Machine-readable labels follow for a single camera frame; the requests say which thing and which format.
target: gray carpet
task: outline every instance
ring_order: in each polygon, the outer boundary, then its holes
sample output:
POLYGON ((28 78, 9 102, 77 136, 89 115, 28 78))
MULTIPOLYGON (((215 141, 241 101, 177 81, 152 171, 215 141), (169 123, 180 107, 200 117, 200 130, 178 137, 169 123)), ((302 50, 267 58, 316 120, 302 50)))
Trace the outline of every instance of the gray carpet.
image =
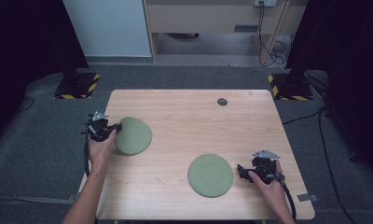
MULTIPOLYGON (((0 197, 67 199, 76 193, 83 169, 84 123, 88 114, 105 111, 116 89, 265 89, 267 75, 279 68, 92 66, 102 75, 91 98, 54 100, 61 74, 33 82, 21 110, 0 137, 0 197)), ((315 113, 323 102, 276 101, 282 121, 315 113)), ((357 223, 373 223, 373 173, 366 164, 348 160, 349 149, 337 127, 322 115, 332 172, 344 207, 357 223)), ((331 184, 319 132, 318 116, 284 125, 310 194, 319 201, 313 220, 298 223, 351 223, 341 210, 331 184)), ((59 223, 69 205, 0 203, 0 223, 59 223)))

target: black curtain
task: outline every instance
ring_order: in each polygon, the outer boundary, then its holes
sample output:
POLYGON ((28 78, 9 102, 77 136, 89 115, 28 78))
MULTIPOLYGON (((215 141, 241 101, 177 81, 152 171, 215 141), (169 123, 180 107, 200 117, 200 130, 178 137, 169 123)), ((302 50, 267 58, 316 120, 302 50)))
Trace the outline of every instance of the black curtain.
POLYGON ((287 67, 326 71, 332 118, 373 169, 373 0, 310 0, 287 67))
POLYGON ((38 78, 88 67, 61 0, 0 0, 0 132, 38 78))

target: human arm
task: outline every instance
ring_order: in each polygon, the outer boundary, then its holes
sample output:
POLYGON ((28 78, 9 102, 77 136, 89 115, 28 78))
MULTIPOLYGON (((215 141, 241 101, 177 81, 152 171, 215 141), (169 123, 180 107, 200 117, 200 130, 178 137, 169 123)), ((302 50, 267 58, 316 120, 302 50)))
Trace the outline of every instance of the human arm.
POLYGON ((112 131, 103 142, 89 141, 91 162, 90 175, 71 206, 62 223, 94 223, 100 195, 102 194, 108 157, 115 140, 116 131, 112 131))
MULTIPOLYGON (((283 172, 279 161, 276 161, 276 170, 279 173, 283 172)), ((276 216, 279 223, 294 224, 295 221, 289 212, 284 189, 280 182, 274 178, 270 184, 266 185, 256 173, 250 171, 248 172, 248 175, 251 176, 254 183, 256 183, 256 186, 264 197, 266 204, 273 211, 274 216, 276 216)))

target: white wall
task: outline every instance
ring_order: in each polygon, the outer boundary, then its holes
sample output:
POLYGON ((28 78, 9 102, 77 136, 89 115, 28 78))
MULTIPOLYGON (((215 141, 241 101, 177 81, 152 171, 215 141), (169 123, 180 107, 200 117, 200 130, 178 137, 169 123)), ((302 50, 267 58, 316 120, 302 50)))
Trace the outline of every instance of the white wall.
POLYGON ((63 0, 85 56, 151 57, 142 0, 63 0))

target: wooden table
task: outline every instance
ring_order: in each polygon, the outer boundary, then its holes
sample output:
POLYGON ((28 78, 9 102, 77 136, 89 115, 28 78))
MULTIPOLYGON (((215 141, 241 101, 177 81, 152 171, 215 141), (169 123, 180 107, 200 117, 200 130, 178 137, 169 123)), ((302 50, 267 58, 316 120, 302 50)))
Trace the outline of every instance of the wooden table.
POLYGON ((117 90, 105 113, 109 124, 126 117, 152 130, 144 152, 125 156, 113 148, 99 203, 99 219, 216 220, 273 219, 254 184, 239 178, 237 164, 252 168, 252 152, 279 154, 298 219, 311 219, 311 202, 297 195, 307 190, 269 91, 117 90), (225 98, 227 105, 217 100, 225 98), (218 198, 197 194, 187 170, 198 156, 212 153, 233 169, 230 190, 218 198))

